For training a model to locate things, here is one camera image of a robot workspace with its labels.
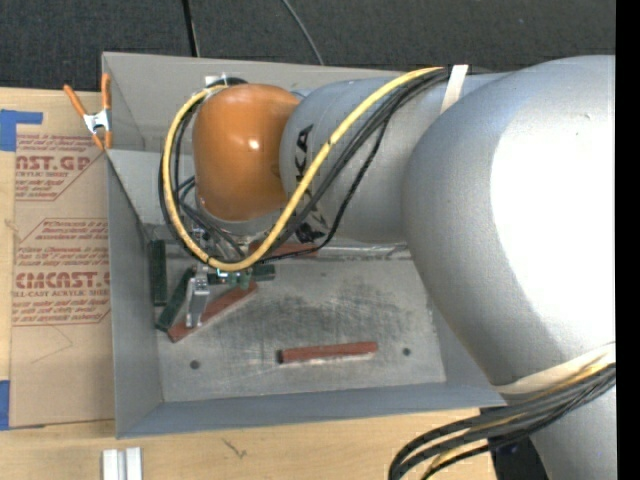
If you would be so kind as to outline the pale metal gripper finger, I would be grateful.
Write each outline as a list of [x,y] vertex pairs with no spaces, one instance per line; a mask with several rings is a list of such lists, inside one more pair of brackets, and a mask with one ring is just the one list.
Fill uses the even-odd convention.
[[195,328],[201,325],[201,316],[210,296],[208,277],[194,276],[188,285],[187,299],[188,310],[185,317],[187,328]]

